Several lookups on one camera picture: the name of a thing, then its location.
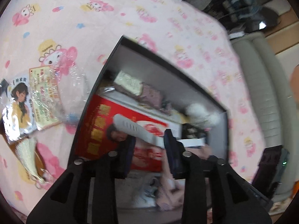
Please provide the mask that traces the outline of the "white slotted plastic piece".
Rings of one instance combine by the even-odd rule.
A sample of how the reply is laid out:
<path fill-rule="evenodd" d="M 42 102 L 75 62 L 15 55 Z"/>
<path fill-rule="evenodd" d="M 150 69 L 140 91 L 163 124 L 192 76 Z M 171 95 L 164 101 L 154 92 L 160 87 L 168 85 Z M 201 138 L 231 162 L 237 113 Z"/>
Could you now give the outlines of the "white slotted plastic piece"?
<path fill-rule="evenodd" d="M 133 122 L 132 120 L 120 115 L 116 114 L 113 117 L 113 124 L 117 130 L 122 131 L 130 136 L 134 136 L 136 138 L 142 139 L 143 141 L 152 144 L 156 147 L 160 147 L 162 149 L 165 148 L 164 146 L 164 135 L 162 137 L 156 136 L 149 131 L 147 131 L 142 126 L 138 125 L 137 123 Z M 205 142 L 203 138 L 201 139 L 184 139 L 184 140 L 177 140 L 183 144 L 184 147 L 187 148 L 194 148 L 194 147 L 202 147 L 204 146 Z"/>

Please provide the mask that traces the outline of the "white fluffy plush toy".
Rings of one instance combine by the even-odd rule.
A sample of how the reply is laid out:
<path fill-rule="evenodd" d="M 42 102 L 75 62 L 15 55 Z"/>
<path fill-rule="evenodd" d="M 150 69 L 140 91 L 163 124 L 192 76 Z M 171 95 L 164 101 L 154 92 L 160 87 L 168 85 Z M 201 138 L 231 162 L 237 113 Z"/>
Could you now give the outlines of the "white fluffy plush toy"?
<path fill-rule="evenodd" d="M 189 118 L 189 123 L 202 130 L 215 127 L 221 121 L 221 116 L 217 112 L 210 112 L 202 104 L 191 104 L 185 109 Z"/>

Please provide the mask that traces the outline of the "brown wooden comb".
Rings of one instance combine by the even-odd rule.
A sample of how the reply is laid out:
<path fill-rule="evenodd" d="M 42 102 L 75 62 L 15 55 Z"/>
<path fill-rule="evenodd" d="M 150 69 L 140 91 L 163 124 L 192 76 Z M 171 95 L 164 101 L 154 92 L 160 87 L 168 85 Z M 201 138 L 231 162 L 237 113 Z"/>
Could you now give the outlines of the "brown wooden comb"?
<path fill-rule="evenodd" d="M 47 190 L 52 185 L 53 177 L 46 169 L 35 135 L 10 143 L 5 133 L 1 133 L 1 140 L 6 142 L 18 159 L 18 174 L 23 181 L 35 185 L 37 189 Z"/>

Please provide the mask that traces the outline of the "red printed box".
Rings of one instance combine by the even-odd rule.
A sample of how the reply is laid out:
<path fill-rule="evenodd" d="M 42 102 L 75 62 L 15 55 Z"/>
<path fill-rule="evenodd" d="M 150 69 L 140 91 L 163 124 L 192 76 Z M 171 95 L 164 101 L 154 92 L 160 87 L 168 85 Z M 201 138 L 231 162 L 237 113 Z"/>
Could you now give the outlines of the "red printed box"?
<path fill-rule="evenodd" d="M 125 107 L 94 95 L 77 129 L 75 154 L 96 160 L 114 151 L 127 140 L 135 140 L 131 169 L 162 171 L 165 130 L 180 138 L 181 125 Z"/>

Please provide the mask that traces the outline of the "black device green light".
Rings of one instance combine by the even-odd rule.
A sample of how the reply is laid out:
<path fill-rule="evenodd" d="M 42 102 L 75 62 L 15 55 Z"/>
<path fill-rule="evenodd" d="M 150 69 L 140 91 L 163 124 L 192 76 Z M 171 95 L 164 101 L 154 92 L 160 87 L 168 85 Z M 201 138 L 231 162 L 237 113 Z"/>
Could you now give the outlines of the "black device green light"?
<path fill-rule="evenodd" d="M 289 152 L 282 145 L 265 148 L 252 185 L 268 199 L 272 199 L 287 166 Z"/>

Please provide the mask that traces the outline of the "cream white tassel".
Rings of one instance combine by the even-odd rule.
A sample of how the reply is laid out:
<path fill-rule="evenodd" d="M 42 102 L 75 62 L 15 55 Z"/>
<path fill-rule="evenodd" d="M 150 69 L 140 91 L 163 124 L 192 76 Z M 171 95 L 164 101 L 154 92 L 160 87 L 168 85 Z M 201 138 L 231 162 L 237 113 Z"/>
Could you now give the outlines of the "cream white tassel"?
<path fill-rule="evenodd" d="M 15 153 L 30 177 L 44 184 L 45 164 L 38 153 L 37 141 L 34 138 L 23 139 L 16 145 Z"/>

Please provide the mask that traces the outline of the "cartoon girl sticker packet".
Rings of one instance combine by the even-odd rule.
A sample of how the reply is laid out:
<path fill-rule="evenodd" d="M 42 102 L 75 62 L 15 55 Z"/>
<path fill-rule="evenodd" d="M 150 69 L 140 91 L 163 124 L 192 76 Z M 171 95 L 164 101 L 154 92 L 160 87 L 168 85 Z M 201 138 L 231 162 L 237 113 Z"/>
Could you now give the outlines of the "cartoon girl sticker packet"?
<path fill-rule="evenodd" d="M 60 123 L 78 125 L 89 96 L 87 77 L 76 66 L 41 66 L 1 84 L 1 121 L 8 142 Z"/>

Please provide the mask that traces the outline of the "large black cardboard box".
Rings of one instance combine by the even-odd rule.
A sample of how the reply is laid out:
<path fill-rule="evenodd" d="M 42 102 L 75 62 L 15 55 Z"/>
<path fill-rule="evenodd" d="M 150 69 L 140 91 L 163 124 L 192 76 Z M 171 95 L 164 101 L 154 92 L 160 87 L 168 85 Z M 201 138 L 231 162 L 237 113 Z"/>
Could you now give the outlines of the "large black cardboard box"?
<path fill-rule="evenodd" d="M 120 72 L 158 90 L 162 95 L 161 108 L 153 108 L 136 97 L 115 90 L 112 82 Z M 77 156 L 88 160 L 98 159 L 116 147 L 105 133 L 98 141 L 92 138 L 100 105 L 110 107 L 105 117 L 106 126 L 110 126 L 113 117 L 120 114 L 158 136 L 163 135 L 166 129 L 171 129 L 176 138 L 189 139 L 191 134 L 183 114 L 187 106 L 195 103 L 216 113 L 219 122 L 210 132 L 200 132 L 200 142 L 194 145 L 194 149 L 208 145 L 214 155 L 227 159 L 229 129 L 226 109 L 180 70 L 123 36 L 109 55 L 87 99 L 71 147 L 70 159 Z"/>

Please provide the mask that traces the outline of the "grey leather sofa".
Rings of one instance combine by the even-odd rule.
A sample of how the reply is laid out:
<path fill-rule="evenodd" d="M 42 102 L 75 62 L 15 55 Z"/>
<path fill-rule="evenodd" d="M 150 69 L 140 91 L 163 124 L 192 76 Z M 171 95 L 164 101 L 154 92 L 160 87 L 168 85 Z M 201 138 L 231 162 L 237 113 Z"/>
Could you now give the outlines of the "grey leather sofa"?
<path fill-rule="evenodd" d="M 266 146 L 282 145 L 289 152 L 276 195 L 290 196 L 298 170 L 298 115 L 288 79 L 261 32 L 233 39 L 231 43 L 240 58 Z"/>

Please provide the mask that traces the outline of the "pink cartoon print blanket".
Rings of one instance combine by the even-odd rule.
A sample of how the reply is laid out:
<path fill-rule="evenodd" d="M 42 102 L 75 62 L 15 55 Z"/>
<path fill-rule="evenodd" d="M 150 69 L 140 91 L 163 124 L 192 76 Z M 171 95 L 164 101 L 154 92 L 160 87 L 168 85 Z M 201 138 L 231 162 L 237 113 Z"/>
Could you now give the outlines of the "pink cartoon print blanket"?
<path fill-rule="evenodd" d="M 251 181 L 265 147 L 240 60 L 225 29 L 179 0 L 11 0 L 1 16 L 1 79 L 72 51 L 94 84 L 121 36 L 156 52 L 229 111 L 229 162 Z"/>

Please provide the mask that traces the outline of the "black glass tv stand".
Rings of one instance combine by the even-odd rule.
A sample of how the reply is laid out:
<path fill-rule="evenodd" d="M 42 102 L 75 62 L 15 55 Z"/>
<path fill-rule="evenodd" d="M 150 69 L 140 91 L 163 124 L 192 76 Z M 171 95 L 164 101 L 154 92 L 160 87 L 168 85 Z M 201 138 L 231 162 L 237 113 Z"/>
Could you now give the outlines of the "black glass tv stand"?
<path fill-rule="evenodd" d="M 184 0 L 218 20 L 228 32 L 252 33 L 275 27 L 279 15 L 266 6 L 272 0 Z"/>

